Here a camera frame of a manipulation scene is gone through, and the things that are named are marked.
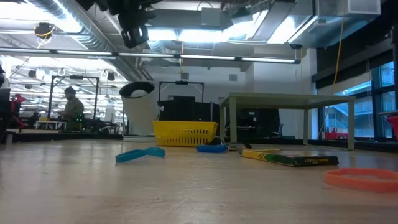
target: yellow basket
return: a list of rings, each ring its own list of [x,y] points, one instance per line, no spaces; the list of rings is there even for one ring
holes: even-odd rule
[[[216,137],[216,122],[153,121],[158,146],[190,146],[211,142]]]

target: white table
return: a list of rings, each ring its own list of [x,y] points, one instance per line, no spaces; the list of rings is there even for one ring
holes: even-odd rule
[[[299,109],[304,110],[303,141],[305,145],[308,145],[308,111],[310,109],[337,105],[340,103],[348,103],[348,150],[354,150],[355,96],[231,92],[228,97],[220,101],[220,138],[223,141],[225,140],[225,107],[229,107],[231,142],[236,142],[238,140],[236,131],[236,108]]]
[[[49,128],[49,124],[55,124],[55,129],[58,129],[58,124],[64,124],[64,130],[67,129],[67,123],[64,121],[36,121],[36,129],[39,128],[39,123],[45,123],[45,129],[47,130]]]

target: orange ring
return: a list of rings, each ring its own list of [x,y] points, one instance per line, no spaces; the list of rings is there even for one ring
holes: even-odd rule
[[[361,179],[344,175],[374,176],[383,178]],[[342,168],[325,172],[325,182],[348,189],[367,190],[378,193],[398,192],[398,172],[380,169]]]

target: blue object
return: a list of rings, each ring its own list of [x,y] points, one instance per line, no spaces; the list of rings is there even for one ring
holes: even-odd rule
[[[129,152],[125,152],[115,156],[115,158],[116,162],[127,162],[133,159],[138,159],[146,155],[165,157],[166,151],[164,151],[164,149],[161,149],[159,147],[149,147],[147,149],[135,149]]]
[[[222,152],[226,152],[227,150],[228,150],[228,148],[225,145],[216,145],[216,146],[199,145],[199,146],[197,146],[198,152],[222,153]]]

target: man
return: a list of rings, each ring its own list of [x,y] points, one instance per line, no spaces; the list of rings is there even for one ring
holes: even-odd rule
[[[71,86],[65,89],[65,97],[68,103],[65,106],[65,111],[61,112],[61,115],[68,121],[67,130],[79,131],[81,129],[81,119],[85,107],[76,97],[76,90]]]

